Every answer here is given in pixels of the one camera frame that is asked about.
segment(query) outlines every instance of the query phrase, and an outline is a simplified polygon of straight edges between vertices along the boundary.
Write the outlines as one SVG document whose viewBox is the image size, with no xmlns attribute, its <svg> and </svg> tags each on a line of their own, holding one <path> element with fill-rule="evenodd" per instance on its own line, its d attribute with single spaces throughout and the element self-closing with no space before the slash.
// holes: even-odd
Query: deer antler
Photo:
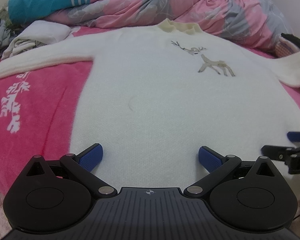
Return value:
<svg viewBox="0 0 300 240">
<path fill-rule="evenodd" d="M 175 43 L 175 42 L 171 41 L 171 43 L 172 43 L 173 45 L 175 45 L 175 46 L 178 46 L 180 49 L 186 50 L 186 48 L 180 47 L 179 42 Z"/>
</svg>

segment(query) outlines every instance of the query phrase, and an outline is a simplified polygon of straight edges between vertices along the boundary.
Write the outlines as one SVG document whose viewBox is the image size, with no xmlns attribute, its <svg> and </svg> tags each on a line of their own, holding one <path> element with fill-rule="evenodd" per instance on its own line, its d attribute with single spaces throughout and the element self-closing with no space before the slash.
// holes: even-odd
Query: blue gripper pad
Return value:
<svg viewBox="0 0 300 240">
<path fill-rule="evenodd" d="M 300 142 L 300 132 L 288 132 L 287 137 L 291 142 Z"/>
<path fill-rule="evenodd" d="M 95 143 L 90 146 L 88 149 L 79 153 L 75 157 L 75 161 L 79 163 L 79 165 L 85 168 L 87 171 L 91 172 L 95 166 L 97 166 L 103 157 L 103 149 L 101 144 Z"/>
<path fill-rule="evenodd" d="M 226 162 L 226 158 L 206 146 L 199 149 L 199 162 L 210 173 Z"/>
</svg>

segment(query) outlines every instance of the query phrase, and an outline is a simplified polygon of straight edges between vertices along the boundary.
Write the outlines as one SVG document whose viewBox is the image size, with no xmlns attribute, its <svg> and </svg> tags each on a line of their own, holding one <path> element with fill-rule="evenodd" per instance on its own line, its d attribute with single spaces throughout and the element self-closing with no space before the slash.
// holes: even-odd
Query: deer head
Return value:
<svg viewBox="0 0 300 240">
<path fill-rule="evenodd" d="M 191 54 L 191 55 L 196 55 L 196 54 L 198 54 L 198 53 L 199 53 L 200 51 L 202 51 L 202 50 L 207 50 L 207 49 L 204 48 L 204 47 L 186 49 L 186 48 L 182 48 L 182 47 L 180 46 L 179 42 L 173 42 L 173 41 L 171 41 L 171 43 L 172 43 L 173 45 L 179 47 L 180 49 L 185 50 L 186 52 L 188 52 L 188 53 Z"/>
</svg>

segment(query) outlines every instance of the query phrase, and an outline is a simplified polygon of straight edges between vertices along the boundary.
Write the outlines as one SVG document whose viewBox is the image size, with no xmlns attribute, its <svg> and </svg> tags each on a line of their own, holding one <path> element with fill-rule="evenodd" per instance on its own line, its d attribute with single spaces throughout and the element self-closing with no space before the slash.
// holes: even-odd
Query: crosshair symbol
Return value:
<svg viewBox="0 0 300 240">
<path fill-rule="evenodd" d="M 149 190 L 145 191 L 145 193 L 147 193 L 148 195 L 151 195 L 151 194 L 153 194 L 155 192 L 153 190 L 149 189 Z"/>
</svg>

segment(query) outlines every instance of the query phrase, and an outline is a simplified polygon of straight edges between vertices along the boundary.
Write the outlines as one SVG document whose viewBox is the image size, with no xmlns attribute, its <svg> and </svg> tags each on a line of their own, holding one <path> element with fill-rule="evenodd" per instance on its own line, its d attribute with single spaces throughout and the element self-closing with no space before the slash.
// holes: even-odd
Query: triangular cutout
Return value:
<svg viewBox="0 0 300 240">
<path fill-rule="evenodd" d="M 39 162 L 35 162 L 29 170 L 27 176 L 36 176 L 44 174 L 44 170 Z"/>
<path fill-rule="evenodd" d="M 271 169 L 269 168 L 267 163 L 261 163 L 259 170 L 257 171 L 258 175 L 274 177 Z"/>
</svg>

